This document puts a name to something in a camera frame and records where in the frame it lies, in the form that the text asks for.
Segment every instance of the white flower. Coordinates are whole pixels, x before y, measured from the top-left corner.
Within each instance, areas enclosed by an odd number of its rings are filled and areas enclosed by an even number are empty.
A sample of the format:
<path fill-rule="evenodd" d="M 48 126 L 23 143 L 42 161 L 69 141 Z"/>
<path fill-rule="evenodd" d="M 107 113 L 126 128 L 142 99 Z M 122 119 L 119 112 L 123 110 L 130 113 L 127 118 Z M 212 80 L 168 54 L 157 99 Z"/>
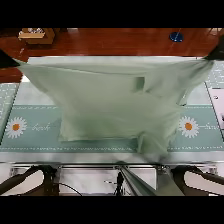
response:
<path fill-rule="evenodd" d="M 5 131 L 7 132 L 8 138 L 17 138 L 23 134 L 23 131 L 26 130 L 26 120 L 22 117 L 15 117 L 8 122 Z"/>
<path fill-rule="evenodd" d="M 198 124 L 194 120 L 194 118 L 190 117 L 182 117 L 179 121 L 179 130 L 182 131 L 182 135 L 185 135 L 185 137 L 195 137 L 198 135 Z"/>

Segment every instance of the light green fabric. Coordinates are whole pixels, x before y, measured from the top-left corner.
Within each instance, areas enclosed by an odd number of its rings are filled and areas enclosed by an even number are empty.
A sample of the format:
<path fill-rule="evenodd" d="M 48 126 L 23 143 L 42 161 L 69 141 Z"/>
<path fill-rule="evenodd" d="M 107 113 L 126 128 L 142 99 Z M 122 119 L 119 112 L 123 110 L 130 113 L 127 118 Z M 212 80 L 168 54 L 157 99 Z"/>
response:
<path fill-rule="evenodd" d="M 138 138 L 138 152 L 163 154 L 175 136 L 181 105 L 212 65 L 203 59 L 157 63 L 105 57 L 21 63 L 19 69 L 62 109 L 61 141 Z"/>

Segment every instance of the daisy print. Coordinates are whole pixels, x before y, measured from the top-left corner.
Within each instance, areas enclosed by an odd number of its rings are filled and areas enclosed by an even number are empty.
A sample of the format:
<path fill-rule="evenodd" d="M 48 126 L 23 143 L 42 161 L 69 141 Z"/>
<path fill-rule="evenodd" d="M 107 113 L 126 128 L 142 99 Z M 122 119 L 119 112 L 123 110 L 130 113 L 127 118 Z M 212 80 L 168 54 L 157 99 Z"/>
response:
<path fill-rule="evenodd" d="M 199 126 L 194 118 L 182 117 L 179 121 L 179 130 L 182 131 L 182 135 L 188 138 L 194 138 L 199 133 Z"/>
<path fill-rule="evenodd" d="M 6 135 L 8 138 L 17 138 L 20 135 L 23 134 L 23 131 L 26 130 L 26 120 L 22 117 L 15 117 L 14 119 L 11 119 L 10 122 L 8 122 L 6 126 Z"/>

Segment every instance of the orange flower center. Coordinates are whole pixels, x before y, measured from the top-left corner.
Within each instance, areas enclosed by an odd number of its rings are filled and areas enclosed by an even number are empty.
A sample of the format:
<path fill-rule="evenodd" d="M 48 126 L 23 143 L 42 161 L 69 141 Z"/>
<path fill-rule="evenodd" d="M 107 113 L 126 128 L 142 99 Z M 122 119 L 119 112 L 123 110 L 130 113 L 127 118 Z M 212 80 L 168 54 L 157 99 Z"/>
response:
<path fill-rule="evenodd" d="M 19 130 L 19 124 L 14 124 L 13 126 L 12 126 L 12 129 L 13 129 L 13 131 L 18 131 Z"/>
<path fill-rule="evenodd" d="M 192 129 L 192 124 L 186 123 L 185 128 L 190 131 Z"/>

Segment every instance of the green cloth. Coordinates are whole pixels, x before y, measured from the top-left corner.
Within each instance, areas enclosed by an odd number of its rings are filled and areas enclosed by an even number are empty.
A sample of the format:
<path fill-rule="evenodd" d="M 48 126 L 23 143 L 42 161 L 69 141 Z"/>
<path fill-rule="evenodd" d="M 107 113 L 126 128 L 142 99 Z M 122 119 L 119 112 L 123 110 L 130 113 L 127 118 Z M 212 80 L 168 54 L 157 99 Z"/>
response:
<path fill-rule="evenodd" d="M 59 140 L 138 138 L 138 152 L 164 154 L 175 136 L 181 105 L 206 79 L 213 61 L 161 63 L 96 57 L 20 64 L 19 70 L 62 109 Z"/>

